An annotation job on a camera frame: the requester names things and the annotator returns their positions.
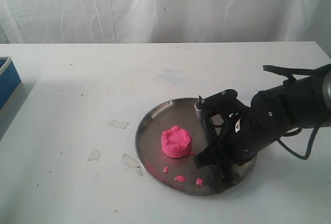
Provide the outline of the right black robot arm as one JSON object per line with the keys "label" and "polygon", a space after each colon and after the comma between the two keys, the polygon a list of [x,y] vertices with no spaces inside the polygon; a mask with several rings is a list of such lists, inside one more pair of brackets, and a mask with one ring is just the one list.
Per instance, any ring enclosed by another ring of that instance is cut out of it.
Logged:
{"label": "right black robot arm", "polygon": [[317,132],[330,126],[330,65],[317,69],[265,65],[263,69],[285,80],[259,91],[250,106],[240,102],[233,89],[195,103],[208,140],[207,147],[193,157],[197,168],[216,165],[229,179],[232,166],[253,160],[267,146],[303,129],[312,132],[305,153],[296,157],[309,158]]}

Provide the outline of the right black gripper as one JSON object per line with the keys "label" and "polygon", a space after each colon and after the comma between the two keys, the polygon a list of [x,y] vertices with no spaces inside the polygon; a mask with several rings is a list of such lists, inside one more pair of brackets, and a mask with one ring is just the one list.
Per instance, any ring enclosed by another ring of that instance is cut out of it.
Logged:
{"label": "right black gripper", "polygon": [[197,169],[218,165],[222,179],[233,181],[239,174],[233,163],[251,160],[258,152],[280,138],[291,126],[283,88],[259,91],[239,117],[230,121],[221,143],[212,142],[193,156]]}

